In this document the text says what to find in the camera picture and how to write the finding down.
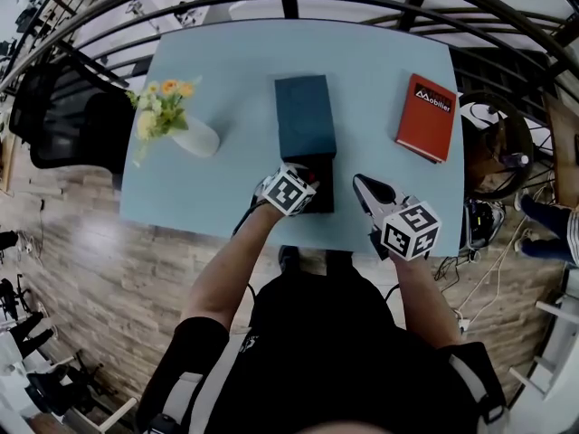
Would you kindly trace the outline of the white metal desk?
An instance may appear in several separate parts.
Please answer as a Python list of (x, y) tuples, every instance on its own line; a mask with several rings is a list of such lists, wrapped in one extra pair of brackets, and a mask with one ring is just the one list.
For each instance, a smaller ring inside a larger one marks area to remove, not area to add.
[(545, 340), (526, 374), (509, 374), (545, 402), (579, 383), (579, 268), (566, 269), (562, 286), (535, 307), (548, 318)]

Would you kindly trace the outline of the person's right forearm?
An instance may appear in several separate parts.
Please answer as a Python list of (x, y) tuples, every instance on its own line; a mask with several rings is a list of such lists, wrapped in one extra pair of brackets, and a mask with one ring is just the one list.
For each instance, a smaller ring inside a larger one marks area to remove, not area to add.
[(458, 321), (423, 257), (405, 260), (393, 253), (406, 329), (434, 348), (461, 343)]

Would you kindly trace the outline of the dark teal sliding drawer box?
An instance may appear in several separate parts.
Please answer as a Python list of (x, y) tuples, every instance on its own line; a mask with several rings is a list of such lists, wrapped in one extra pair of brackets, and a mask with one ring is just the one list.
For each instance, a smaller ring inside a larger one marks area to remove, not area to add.
[(320, 181), (305, 212), (332, 213), (337, 143), (327, 79), (324, 75), (276, 79), (274, 89), (281, 160), (308, 167)]

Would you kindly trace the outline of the black equipment bag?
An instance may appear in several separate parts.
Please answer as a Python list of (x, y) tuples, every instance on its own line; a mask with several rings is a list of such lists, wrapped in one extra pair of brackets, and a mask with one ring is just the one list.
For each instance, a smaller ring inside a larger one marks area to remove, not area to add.
[(466, 198), (463, 204), (460, 251), (480, 250), (490, 245), (498, 235), (506, 217), (500, 202)]

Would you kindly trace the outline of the person's left forearm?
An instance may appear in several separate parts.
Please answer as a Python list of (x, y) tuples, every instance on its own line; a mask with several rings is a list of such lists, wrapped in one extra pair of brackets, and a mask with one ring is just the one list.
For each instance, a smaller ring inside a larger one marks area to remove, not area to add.
[(191, 286), (180, 319), (207, 317), (229, 330), (263, 246), (283, 214), (265, 203), (217, 252)]

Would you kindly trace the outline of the round wooden side table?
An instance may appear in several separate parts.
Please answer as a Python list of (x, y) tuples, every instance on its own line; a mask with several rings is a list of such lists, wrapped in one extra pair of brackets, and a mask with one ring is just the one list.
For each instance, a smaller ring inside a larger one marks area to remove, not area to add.
[[(506, 99), (486, 91), (460, 96), (462, 107), (488, 106), (498, 120), (484, 120), (479, 128), (472, 118), (461, 115), (464, 150), (464, 189), (471, 199), (500, 201), (521, 189), (534, 166), (534, 142), (519, 110)], [(530, 161), (525, 167), (507, 168), (499, 160), (503, 154), (524, 153)]]

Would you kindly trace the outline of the person's black clothing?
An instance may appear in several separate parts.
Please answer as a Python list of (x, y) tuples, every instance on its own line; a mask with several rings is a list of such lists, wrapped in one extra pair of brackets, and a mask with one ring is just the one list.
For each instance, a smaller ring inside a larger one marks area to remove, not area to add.
[(398, 327), (354, 271), (287, 271), (256, 297), (205, 434), (299, 434), (330, 422), (390, 434), (480, 434), (506, 415), (487, 350)]

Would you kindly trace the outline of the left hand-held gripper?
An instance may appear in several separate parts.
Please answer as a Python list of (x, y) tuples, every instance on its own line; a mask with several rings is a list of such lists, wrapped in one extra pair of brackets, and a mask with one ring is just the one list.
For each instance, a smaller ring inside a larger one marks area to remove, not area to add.
[(283, 215), (295, 216), (313, 200), (319, 187), (318, 175), (308, 167), (282, 163), (273, 175), (257, 185), (252, 204), (270, 203)]

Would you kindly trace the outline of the black mesh office chair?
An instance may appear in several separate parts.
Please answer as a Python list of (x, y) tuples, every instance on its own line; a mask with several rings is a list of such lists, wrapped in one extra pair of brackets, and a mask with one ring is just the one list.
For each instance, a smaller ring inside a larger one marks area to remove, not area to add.
[(134, 117), (124, 89), (67, 58), (25, 73), (9, 129), (30, 145), (35, 167), (101, 167), (120, 190)]

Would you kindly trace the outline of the person's black shoe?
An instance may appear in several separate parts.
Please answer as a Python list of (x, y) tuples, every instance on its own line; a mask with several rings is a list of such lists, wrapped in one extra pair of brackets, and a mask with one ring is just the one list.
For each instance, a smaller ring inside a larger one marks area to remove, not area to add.
[(300, 271), (299, 249), (295, 246), (281, 246), (278, 261), (282, 273)]

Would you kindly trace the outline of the red hardcover book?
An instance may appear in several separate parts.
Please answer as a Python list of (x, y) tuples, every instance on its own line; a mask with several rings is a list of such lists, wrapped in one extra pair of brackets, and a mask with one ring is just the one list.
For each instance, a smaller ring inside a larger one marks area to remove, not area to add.
[(412, 74), (395, 142), (433, 163), (446, 162), (456, 105), (455, 92)]

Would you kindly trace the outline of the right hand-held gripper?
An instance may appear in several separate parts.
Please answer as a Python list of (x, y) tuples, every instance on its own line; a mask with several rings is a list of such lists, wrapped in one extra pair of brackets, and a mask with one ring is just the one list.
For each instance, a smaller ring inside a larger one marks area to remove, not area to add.
[(441, 220), (427, 202), (362, 174), (354, 175), (353, 187), (375, 223), (369, 238), (380, 259), (395, 255), (412, 260), (429, 255), (438, 240)]

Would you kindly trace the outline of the yellow artificial flower bouquet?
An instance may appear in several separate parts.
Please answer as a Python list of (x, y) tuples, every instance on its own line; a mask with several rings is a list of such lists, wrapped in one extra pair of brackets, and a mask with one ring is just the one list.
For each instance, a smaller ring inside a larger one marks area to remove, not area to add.
[(169, 137), (189, 129), (184, 101), (194, 96), (195, 80), (153, 80), (139, 93), (127, 90), (125, 95), (137, 112), (136, 138), (138, 148), (133, 164), (140, 167), (150, 145), (157, 139)]

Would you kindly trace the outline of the white ceramic vase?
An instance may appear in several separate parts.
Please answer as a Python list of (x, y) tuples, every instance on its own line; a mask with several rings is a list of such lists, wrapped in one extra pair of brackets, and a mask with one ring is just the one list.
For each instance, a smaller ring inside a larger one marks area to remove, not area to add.
[(176, 130), (171, 134), (173, 140), (185, 151), (202, 158), (216, 154), (221, 141), (218, 134), (203, 121), (187, 115), (187, 129)]

